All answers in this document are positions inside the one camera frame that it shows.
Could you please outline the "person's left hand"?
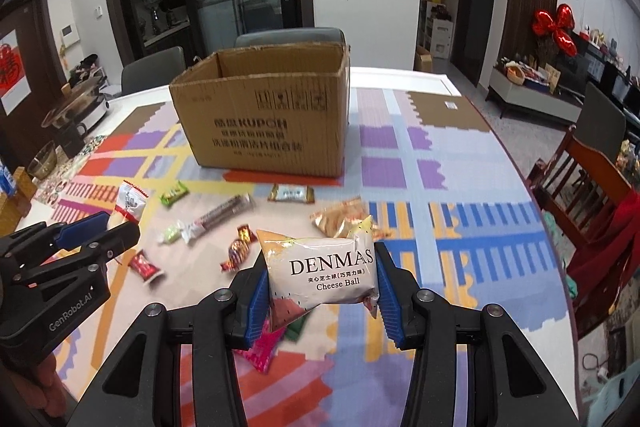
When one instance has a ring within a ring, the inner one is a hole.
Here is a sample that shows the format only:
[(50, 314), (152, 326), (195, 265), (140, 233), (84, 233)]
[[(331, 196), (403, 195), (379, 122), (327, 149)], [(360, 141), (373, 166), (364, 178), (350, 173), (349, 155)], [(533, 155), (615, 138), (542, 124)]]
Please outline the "person's left hand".
[(55, 355), (49, 355), (30, 375), (9, 372), (12, 383), (25, 403), (35, 410), (57, 418), (66, 413), (65, 388), (56, 373)]

